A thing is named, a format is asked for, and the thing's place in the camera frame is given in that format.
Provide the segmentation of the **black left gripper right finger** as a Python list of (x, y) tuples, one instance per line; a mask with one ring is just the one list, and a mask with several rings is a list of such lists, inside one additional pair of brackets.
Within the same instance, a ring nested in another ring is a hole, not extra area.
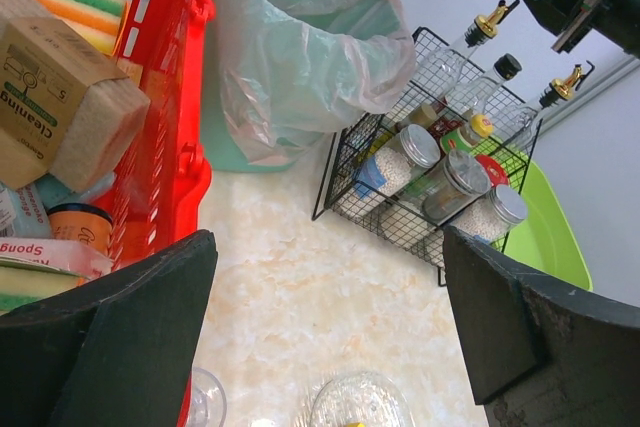
[(447, 291), (491, 426), (636, 426), (639, 310), (515, 261), (454, 227)]

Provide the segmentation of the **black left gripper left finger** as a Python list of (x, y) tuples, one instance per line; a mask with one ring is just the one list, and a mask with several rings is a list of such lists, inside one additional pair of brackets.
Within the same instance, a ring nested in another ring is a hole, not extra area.
[(2, 425), (178, 425), (217, 259), (198, 230), (3, 315)]

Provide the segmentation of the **black cap clear bottle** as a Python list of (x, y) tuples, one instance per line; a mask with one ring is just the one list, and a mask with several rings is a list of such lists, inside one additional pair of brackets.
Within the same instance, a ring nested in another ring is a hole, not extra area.
[(493, 67), (467, 83), (458, 83), (444, 95), (446, 106), (457, 114), (483, 113), (488, 100), (507, 81), (514, 78), (522, 66), (511, 54), (499, 57)]

